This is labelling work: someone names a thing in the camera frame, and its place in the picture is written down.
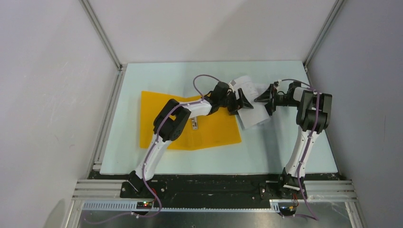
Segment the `white printed paper sheets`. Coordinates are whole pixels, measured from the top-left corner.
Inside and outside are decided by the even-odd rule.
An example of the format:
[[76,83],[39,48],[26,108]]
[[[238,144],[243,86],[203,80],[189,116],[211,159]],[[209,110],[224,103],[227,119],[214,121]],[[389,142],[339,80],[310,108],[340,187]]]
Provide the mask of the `white printed paper sheets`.
[[241,108],[238,111],[239,119],[243,130],[254,127],[255,125],[269,122],[271,117],[266,111],[265,104],[254,102],[254,99],[265,92],[269,84],[254,83],[250,76],[241,76],[230,81],[234,89],[241,88],[247,101],[253,106],[253,109]]

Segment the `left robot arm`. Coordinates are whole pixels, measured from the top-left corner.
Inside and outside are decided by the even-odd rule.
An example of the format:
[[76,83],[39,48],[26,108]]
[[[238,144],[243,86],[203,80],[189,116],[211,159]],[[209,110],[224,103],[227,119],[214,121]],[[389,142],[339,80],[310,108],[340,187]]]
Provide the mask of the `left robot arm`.
[[149,194],[151,180],[168,149],[199,150],[241,142],[235,115],[254,106],[241,88],[219,81],[199,97],[180,98],[143,91],[140,109],[140,147],[146,154],[133,171],[138,179],[132,192]]

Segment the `metal folder clip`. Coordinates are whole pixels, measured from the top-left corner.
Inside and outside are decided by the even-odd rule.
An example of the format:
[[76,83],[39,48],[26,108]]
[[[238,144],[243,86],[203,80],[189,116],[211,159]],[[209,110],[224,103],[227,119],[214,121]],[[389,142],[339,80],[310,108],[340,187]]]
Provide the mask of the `metal folder clip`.
[[191,118],[191,124],[192,124],[192,129],[193,130],[198,130],[198,121],[197,121],[197,117],[193,117]]

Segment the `yellow plastic folder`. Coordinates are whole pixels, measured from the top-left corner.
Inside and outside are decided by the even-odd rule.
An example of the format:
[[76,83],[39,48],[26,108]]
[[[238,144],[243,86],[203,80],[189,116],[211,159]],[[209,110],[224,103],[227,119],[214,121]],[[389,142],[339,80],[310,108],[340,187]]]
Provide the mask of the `yellow plastic folder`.
[[[185,98],[149,91],[141,92],[140,148],[146,149],[150,145],[154,128],[153,121],[171,98],[178,102],[191,102],[198,97]],[[168,149],[193,151],[242,142],[236,117],[229,115],[226,108],[220,108],[209,116],[198,116],[197,126],[198,128],[194,130],[192,122],[189,120],[181,136],[172,142]]]

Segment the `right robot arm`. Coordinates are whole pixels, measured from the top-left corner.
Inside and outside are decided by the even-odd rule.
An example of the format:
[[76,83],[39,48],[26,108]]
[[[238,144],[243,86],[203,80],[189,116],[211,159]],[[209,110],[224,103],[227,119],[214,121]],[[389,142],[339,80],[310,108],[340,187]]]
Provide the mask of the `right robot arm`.
[[272,116],[277,107],[296,107],[298,135],[292,155],[279,176],[276,192],[282,198],[289,198],[302,189],[306,164],[318,136],[329,126],[331,118],[331,94],[321,93],[307,83],[289,79],[286,92],[280,91],[281,80],[275,81],[255,102],[264,103]]

